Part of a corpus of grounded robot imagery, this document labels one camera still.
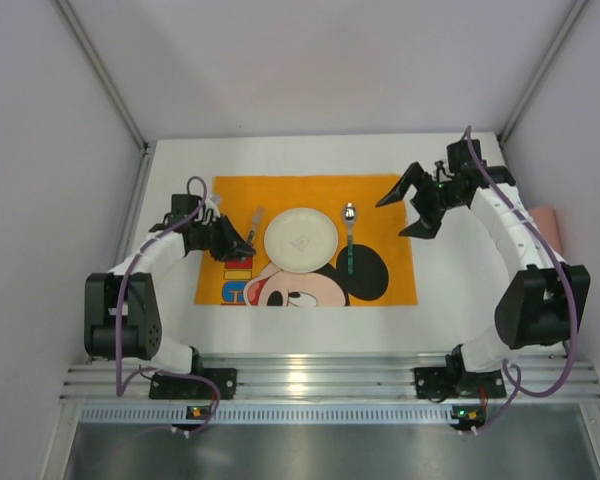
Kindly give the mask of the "pink plastic cup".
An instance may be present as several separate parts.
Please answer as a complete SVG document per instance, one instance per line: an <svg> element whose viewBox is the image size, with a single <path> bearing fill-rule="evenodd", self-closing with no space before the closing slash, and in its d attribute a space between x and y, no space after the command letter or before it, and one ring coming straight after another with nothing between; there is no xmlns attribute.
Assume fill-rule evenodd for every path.
<svg viewBox="0 0 600 480"><path fill-rule="evenodd" d="M563 253L555 211L550 206L536 206L529 211L538 231L549 245L559 254Z"/></svg>

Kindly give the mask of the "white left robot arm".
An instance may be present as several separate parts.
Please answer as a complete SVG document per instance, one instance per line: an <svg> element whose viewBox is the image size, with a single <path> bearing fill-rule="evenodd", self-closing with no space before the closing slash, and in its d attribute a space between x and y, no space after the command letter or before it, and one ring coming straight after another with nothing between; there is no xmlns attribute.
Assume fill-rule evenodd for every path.
<svg viewBox="0 0 600 480"><path fill-rule="evenodd" d="M243 260L255 249L212 200L174 194L171 210L121 264L89 275L84 294L84 347L91 357L145 361L176 374L200 375L197 349L163 333L156 286L190 253L206 251L218 262Z"/></svg>

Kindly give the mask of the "spoon with patterned handle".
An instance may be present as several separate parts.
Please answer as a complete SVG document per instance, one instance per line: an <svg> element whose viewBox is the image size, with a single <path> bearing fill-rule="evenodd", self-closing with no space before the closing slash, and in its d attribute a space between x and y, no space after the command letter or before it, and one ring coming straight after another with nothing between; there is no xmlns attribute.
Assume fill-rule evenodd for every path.
<svg viewBox="0 0 600 480"><path fill-rule="evenodd" d="M357 220L357 210L353 203L347 202L342 211L342 218L347 231L347 273L354 274L354 226Z"/></svg>

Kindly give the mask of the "orange cartoon mouse placemat cloth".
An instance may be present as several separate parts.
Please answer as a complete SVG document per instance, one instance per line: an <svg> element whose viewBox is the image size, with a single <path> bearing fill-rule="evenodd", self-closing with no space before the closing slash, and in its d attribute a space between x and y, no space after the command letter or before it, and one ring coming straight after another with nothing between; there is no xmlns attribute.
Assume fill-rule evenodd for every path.
<svg viewBox="0 0 600 480"><path fill-rule="evenodd" d="M254 257L219 263L204 255L195 301L214 306L346 307L414 306L418 302L409 240L399 236L407 220L402 203L376 208L397 182L395 175L219 176L213 193L242 236L251 217L265 209L257 231ZM354 274L347 273L347 231L342 218L347 202L355 205ZM293 208L324 213L336 226L339 244L322 268L290 273L273 264L264 249L268 224Z"/></svg>

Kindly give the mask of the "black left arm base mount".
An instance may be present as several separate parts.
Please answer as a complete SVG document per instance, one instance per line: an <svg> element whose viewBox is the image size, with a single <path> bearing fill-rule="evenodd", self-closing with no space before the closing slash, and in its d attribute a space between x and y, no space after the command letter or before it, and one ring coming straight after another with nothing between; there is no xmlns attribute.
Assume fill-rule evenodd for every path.
<svg viewBox="0 0 600 480"><path fill-rule="evenodd" d="M152 400L231 400L237 388L238 371L234 368L204 368L201 380L155 373L151 377L149 398Z"/></svg>

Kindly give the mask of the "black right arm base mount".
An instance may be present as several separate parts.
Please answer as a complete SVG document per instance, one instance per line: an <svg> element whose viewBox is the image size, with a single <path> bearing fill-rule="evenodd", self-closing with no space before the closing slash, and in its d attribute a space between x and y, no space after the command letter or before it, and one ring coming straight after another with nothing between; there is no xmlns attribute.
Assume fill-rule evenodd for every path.
<svg viewBox="0 0 600 480"><path fill-rule="evenodd" d="M484 373L452 373L446 367L417 367L413 370L418 399L442 402L447 399L488 400L506 397L506 388L499 371Z"/></svg>

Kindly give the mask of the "cream round plate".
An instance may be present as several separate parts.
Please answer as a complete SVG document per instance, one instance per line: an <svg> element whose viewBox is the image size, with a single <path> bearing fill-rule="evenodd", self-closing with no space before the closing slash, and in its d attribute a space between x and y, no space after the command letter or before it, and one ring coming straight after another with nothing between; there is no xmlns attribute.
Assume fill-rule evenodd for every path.
<svg viewBox="0 0 600 480"><path fill-rule="evenodd" d="M293 208L278 214L264 234L264 249L269 260L280 269L297 274L327 265L338 244L333 221L311 208Z"/></svg>

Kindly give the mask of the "fork with patterned handle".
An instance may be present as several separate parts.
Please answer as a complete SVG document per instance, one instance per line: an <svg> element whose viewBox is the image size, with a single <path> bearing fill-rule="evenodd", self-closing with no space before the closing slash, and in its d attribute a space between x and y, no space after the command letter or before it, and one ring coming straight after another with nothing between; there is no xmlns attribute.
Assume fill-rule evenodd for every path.
<svg viewBox="0 0 600 480"><path fill-rule="evenodd" d="M265 209L263 207L258 207L251 217L251 225L250 225L250 230L249 230L249 234L247 237L247 243L249 245L252 245L254 243L257 231L259 229L260 223L264 216L264 212L265 212Z"/></svg>

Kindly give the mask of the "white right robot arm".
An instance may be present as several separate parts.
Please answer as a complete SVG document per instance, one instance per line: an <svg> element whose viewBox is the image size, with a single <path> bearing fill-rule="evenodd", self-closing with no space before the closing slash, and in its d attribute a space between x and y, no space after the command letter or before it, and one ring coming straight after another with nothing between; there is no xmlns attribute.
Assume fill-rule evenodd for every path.
<svg viewBox="0 0 600 480"><path fill-rule="evenodd" d="M467 372L491 371L517 350L575 337L591 284L587 269L568 264L548 243L523 206L512 173L488 165L478 140L464 138L448 145L446 152L434 173L412 163L377 204L398 203L413 189L410 203L419 218L400 234L426 240L436 237L448 211L466 207L500 254L510 283L492 324L458 345L454 357Z"/></svg>

